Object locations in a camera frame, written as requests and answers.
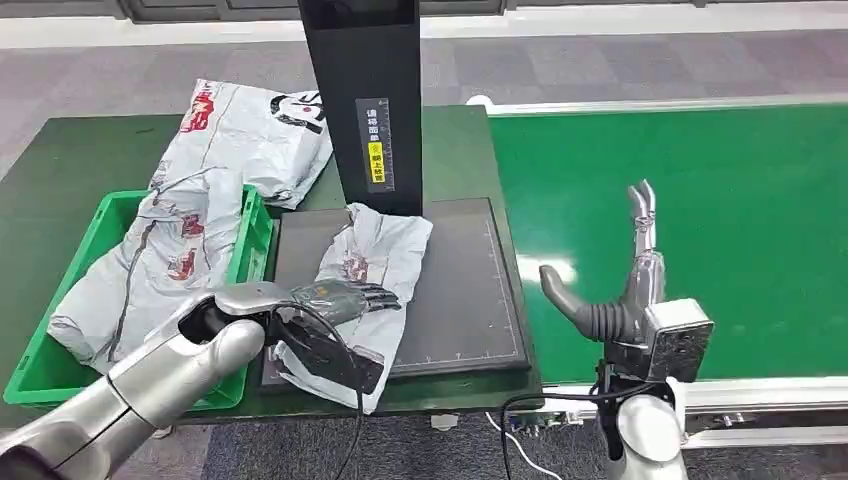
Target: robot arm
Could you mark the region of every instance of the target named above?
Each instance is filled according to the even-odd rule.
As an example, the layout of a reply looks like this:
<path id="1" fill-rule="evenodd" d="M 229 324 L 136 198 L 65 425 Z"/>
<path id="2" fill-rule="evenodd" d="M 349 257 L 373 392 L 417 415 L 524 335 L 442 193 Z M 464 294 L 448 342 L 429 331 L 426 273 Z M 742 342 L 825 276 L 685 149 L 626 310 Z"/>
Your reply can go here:
<path id="1" fill-rule="evenodd" d="M 713 322 L 693 299 L 666 301 L 665 262 L 656 248 L 656 196 L 646 180 L 628 188 L 633 219 L 633 267 L 615 302 L 588 304 L 556 270 L 539 270 L 545 296 L 586 338 L 604 344 L 598 367 L 601 393 L 639 383 L 654 387 L 598 403 L 609 477 L 685 479 L 681 456 L 685 398 L 679 382 L 693 382 Z"/>
<path id="2" fill-rule="evenodd" d="M 260 282 L 198 294 L 106 375 L 0 439 L 0 472 L 13 480 L 109 477 L 156 429 L 171 425 L 263 346 L 276 343 L 269 332 L 286 324 L 311 329 L 297 312 L 280 307 L 292 303 L 311 307 L 331 324 L 400 308 L 379 286 L 335 280 L 291 292 Z M 309 353 L 308 345 L 299 346 Z M 310 359 L 304 364 L 309 368 Z"/>

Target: white cable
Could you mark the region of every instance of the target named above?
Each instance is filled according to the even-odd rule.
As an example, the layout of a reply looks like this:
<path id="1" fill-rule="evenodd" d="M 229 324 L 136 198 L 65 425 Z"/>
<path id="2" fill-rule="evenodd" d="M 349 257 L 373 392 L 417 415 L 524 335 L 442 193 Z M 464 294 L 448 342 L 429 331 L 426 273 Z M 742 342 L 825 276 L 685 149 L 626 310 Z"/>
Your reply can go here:
<path id="1" fill-rule="evenodd" d="M 498 432 L 500 432 L 500 431 L 501 431 L 501 427 L 499 427 L 499 426 L 498 426 L 498 424 L 497 424 L 497 423 L 495 423 L 495 421 L 492 419 L 492 416 L 491 416 L 491 415 L 489 415 L 489 412 L 486 412 L 486 418 L 488 418 L 488 419 L 489 419 L 489 423 L 491 423 L 491 424 L 492 424 L 492 426 L 493 426 L 493 427 L 495 427 L 495 430 L 497 430 Z M 523 449 L 523 448 L 521 448 L 521 444 L 520 444 L 520 443 L 518 443 L 518 440 L 516 440 L 516 438 L 515 438 L 515 437 L 513 437 L 513 436 L 512 436 L 512 434 L 507 433 L 507 434 L 506 434 L 506 436 L 507 436 L 507 438 L 509 438 L 510 440 L 512 440 L 512 443 L 514 443 L 516 447 L 518 447 L 518 453 L 520 453 L 520 454 L 521 454 L 521 458 L 523 458 L 523 459 L 527 462 L 527 464 L 528 464 L 528 465 L 530 465 L 530 466 L 531 466 L 531 467 L 533 467 L 534 469 L 536 469 L 536 470 L 538 470 L 538 471 L 540 471 L 540 472 L 544 473 L 545 475 L 548 475 L 548 476 L 554 477 L 554 478 L 556 478 L 557 480 L 562 480 L 562 477 L 560 477 L 560 476 L 559 476 L 559 475 L 557 475 L 556 473 L 554 473 L 554 472 L 552 472 L 552 471 L 550 471 L 550 470 L 546 470 L 546 469 L 544 469 L 544 468 L 542 468 L 542 467 L 540 467 L 540 466 L 536 465 L 535 463 L 533 463 L 533 460 L 530 460 L 530 458 L 527 456 L 527 454 L 526 454 L 526 453 L 524 453 L 524 449 Z"/>

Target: plastic bag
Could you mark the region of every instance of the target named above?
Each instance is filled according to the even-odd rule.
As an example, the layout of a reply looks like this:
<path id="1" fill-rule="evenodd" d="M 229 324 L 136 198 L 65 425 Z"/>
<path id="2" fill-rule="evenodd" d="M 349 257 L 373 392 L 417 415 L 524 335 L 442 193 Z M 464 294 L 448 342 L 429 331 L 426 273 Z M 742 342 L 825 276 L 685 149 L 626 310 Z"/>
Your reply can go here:
<path id="1" fill-rule="evenodd" d="M 210 168 L 151 192 L 124 240 L 56 307 L 47 333 L 106 373 L 192 293 L 224 284 L 242 190 L 238 175 Z"/>
<path id="2" fill-rule="evenodd" d="M 385 366 L 374 392 L 363 395 L 364 411 L 370 414 L 377 408 L 403 337 L 406 304 L 418 283 L 433 224 L 421 217 L 382 215 L 359 203 L 347 209 L 352 224 L 333 239 L 315 280 L 377 283 L 397 295 L 403 307 L 366 313 L 336 327 L 350 348 L 382 359 Z M 281 374 L 286 380 L 319 397 L 356 407 L 355 390 L 309 373 L 285 343 L 280 342 L 275 353 L 291 372 Z"/>
<path id="3" fill-rule="evenodd" d="M 266 203 L 294 209 L 333 147 L 317 91 L 285 94 L 198 80 L 150 188 L 208 167 L 239 172 Z"/>

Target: green crate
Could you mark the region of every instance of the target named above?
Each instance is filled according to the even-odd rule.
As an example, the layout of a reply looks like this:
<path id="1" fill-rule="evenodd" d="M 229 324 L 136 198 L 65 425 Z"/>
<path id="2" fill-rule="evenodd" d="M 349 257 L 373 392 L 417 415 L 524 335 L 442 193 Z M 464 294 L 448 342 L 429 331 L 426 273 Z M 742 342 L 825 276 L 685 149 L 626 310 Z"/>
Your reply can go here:
<path id="1" fill-rule="evenodd" d="M 139 203 L 148 193 L 146 190 L 114 192 L 100 202 L 77 253 L 6 385 L 3 393 L 6 403 L 52 408 L 100 377 L 94 369 L 77 363 L 65 347 L 48 335 L 47 324 L 56 306 L 88 271 L 88 267 L 123 240 L 135 219 Z M 256 188 L 245 186 L 241 224 L 227 271 L 228 283 L 262 280 L 271 228 L 271 218 L 262 204 L 262 197 Z M 215 410 L 237 405 L 244 395 L 246 377 L 245 367 L 225 378 L 195 403 L 192 410 Z"/>

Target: black vertical pillar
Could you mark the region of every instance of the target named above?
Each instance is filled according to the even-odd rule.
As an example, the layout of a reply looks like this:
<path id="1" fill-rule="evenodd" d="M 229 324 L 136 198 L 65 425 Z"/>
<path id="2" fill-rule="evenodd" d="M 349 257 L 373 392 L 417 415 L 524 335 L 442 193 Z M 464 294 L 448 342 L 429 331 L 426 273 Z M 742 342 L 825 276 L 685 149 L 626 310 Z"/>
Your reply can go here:
<path id="1" fill-rule="evenodd" d="M 421 215 L 418 0 L 298 0 L 345 199 Z"/>

